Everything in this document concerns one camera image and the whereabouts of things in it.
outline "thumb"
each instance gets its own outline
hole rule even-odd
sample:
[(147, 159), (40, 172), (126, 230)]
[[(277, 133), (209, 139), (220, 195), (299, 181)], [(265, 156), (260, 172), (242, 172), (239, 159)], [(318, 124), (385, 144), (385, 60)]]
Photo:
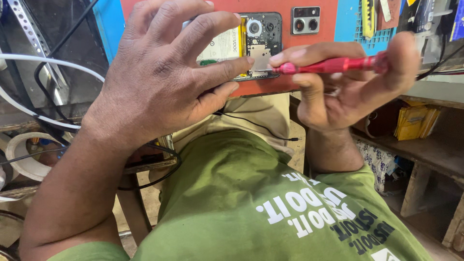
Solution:
[(293, 75), (293, 82), (301, 89), (301, 103), (298, 118), (306, 126), (322, 127), (328, 124), (324, 101), (324, 82), (315, 73), (298, 73)]
[(192, 120), (198, 122), (206, 116), (224, 107), (227, 98), (237, 89), (237, 82), (226, 82), (219, 87), (216, 87), (213, 92), (207, 93), (198, 98), (192, 112)]

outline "red screwdriver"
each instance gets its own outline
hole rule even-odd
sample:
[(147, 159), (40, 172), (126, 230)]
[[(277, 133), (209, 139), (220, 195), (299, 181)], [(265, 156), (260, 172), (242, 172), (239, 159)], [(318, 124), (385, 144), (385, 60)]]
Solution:
[(387, 70), (387, 55), (385, 51), (378, 52), (374, 56), (350, 59), (347, 57), (327, 59), (312, 65), (299, 67), (293, 63), (284, 63), (279, 67), (273, 67), (256, 72), (271, 72), (274, 74), (296, 74), (301, 72), (336, 73), (349, 70), (375, 71), (383, 73)]

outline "green t-shirt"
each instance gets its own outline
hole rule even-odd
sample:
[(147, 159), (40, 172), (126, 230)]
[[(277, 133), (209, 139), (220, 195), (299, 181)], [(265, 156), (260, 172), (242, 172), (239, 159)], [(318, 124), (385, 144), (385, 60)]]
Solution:
[[(311, 180), (243, 130), (200, 137), (181, 156), (133, 260), (432, 260), (375, 192), (367, 166)], [(50, 260), (96, 255), (129, 259), (93, 242)]]

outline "white cable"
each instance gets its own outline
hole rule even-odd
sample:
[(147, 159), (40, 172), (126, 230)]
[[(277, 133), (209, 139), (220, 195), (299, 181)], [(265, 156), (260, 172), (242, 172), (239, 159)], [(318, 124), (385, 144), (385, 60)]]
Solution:
[(50, 59), (50, 58), (43, 58), (43, 57), (32, 56), (32, 55), (9, 54), (9, 53), (0, 54), (0, 59), (38, 61), (38, 62), (46, 62), (46, 63), (51, 63), (51, 64), (57, 64), (57, 65), (64, 65), (64, 66), (67, 66), (67, 67), (76, 68), (78, 70), (89, 73), (89, 74), (97, 77), (100, 81), (105, 82), (105, 78), (103, 78), (103, 76), (101, 76), (100, 74), (92, 71), (91, 69), (85, 68), (83, 66), (80, 66), (80, 65), (77, 65), (77, 64), (74, 64), (74, 63), (66, 62), (66, 61)]
[[(9, 54), (9, 53), (2, 53), (0, 54), (0, 59), (14, 59), (14, 60), (26, 60), (26, 61), (39, 61), (39, 62), (46, 62), (46, 63), (51, 63), (51, 64), (57, 64), (57, 65), (64, 65), (72, 68), (76, 68), (78, 70), (84, 71), (86, 73), (89, 73), (95, 77), (97, 77), (100, 81), (105, 82), (105, 78), (101, 76), (100, 74), (92, 71), (91, 69), (85, 68), (80, 65), (76, 65), (74, 63), (66, 62), (66, 61), (61, 61), (61, 60), (56, 60), (56, 59), (50, 59), (50, 58), (43, 58), (43, 57), (38, 57), (38, 56), (31, 56), (31, 55), (23, 55), (23, 54)], [(3, 90), (3, 88), (0, 86), (0, 96), (4, 98), (7, 102), (9, 102), (11, 105), (14, 107), (18, 108), (19, 110), (31, 115), (34, 118), (41, 119), (43, 121), (49, 122), (51, 124), (59, 125), (62, 127), (70, 128), (70, 129), (80, 129), (81, 126), (77, 125), (72, 125), (72, 124), (67, 124), (67, 123), (62, 123), (56, 120), (52, 120), (50, 118), (41, 116), (21, 104), (17, 103), (14, 101), (6, 92)]]

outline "hand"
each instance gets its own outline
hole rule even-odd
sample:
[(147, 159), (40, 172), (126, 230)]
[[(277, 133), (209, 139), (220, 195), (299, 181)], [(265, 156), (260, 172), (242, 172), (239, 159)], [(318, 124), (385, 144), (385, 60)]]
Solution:
[[(238, 14), (213, 11), (213, 4), (202, 0), (136, 3), (82, 131), (135, 150), (223, 107), (238, 88), (228, 81), (249, 70), (254, 60), (196, 64), (214, 37), (241, 23)], [(182, 23), (195, 16), (181, 32)]]
[[(271, 57), (270, 65), (292, 62), (306, 66), (329, 58), (365, 56), (356, 42), (318, 43), (289, 48)], [(387, 58), (387, 72), (377, 76), (361, 71), (295, 74), (293, 82), (300, 85), (302, 95), (297, 111), (300, 121), (317, 131), (347, 128), (409, 90), (419, 69), (414, 36), (408, 32), (395, 35), (388, 46)], [(336, 95), (327, 94), (333, 91)]]

